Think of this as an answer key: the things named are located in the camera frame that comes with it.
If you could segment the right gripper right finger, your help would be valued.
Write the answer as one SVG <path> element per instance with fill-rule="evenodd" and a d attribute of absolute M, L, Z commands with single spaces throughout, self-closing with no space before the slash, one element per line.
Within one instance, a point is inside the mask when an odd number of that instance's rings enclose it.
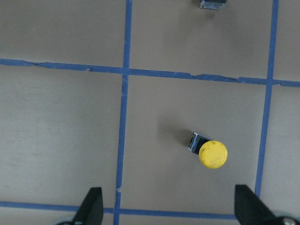
<path fill-rule="evenodd" d="M 234 214 L 241 225 L 298 225 L 290 216 L 276 216 L 247 185 L 236 185 Z"/>

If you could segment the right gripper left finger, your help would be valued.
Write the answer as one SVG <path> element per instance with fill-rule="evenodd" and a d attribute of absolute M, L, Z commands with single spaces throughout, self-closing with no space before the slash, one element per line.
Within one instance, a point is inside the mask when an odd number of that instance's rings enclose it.
<path fill-rule="evenodd" d="M 101 187 L 91 187 L 71 220 L 56 222 L 56 225 L 101 225 L 104 207 Z"/>

